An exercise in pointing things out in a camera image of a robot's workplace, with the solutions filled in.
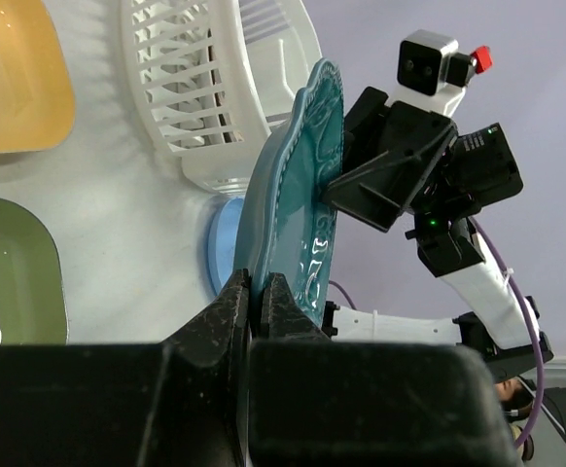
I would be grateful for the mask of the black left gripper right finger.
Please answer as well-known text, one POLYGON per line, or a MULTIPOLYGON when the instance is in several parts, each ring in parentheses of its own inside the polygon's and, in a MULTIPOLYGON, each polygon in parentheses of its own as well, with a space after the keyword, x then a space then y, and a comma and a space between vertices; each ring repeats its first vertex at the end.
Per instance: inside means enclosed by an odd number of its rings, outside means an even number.
POLYGON ((516 466, 491 374, 464 346, 335 342, 284 275, 263 293, 249 351, 256 466, 516 466))

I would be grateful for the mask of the teal scalloped plate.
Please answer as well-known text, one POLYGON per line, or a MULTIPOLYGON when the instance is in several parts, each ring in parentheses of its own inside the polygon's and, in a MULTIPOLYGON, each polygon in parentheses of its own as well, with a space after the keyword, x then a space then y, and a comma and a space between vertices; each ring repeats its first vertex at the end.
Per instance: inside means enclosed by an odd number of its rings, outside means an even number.
POLYGON ((233 266, 248 271, 253 302, 268 277, 281 273, 316 326, 323 322, 336 234, 336 211, 320 196, 341 173, 343 146, 341 76, 322 58, 258 156, 235 243, 233 266))

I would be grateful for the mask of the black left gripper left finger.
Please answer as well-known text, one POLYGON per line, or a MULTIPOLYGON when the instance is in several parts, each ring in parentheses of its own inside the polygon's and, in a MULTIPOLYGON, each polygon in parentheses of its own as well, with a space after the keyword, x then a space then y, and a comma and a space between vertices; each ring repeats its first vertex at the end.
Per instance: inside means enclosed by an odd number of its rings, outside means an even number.
POLYGON ((0 346, 0 466, 241 466, 250 278, 158 343, 0 346))

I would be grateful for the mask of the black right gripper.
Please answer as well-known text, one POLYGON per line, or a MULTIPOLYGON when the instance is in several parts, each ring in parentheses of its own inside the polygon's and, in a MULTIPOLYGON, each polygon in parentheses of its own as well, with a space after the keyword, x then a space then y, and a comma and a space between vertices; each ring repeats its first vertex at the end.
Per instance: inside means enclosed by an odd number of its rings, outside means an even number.
POLYGON ((366 87, 344 118, 343 169, 322 201, 381 232, 404 213, 468 217, 518 195, 523 181, 499 124, 456 123, 366 87))

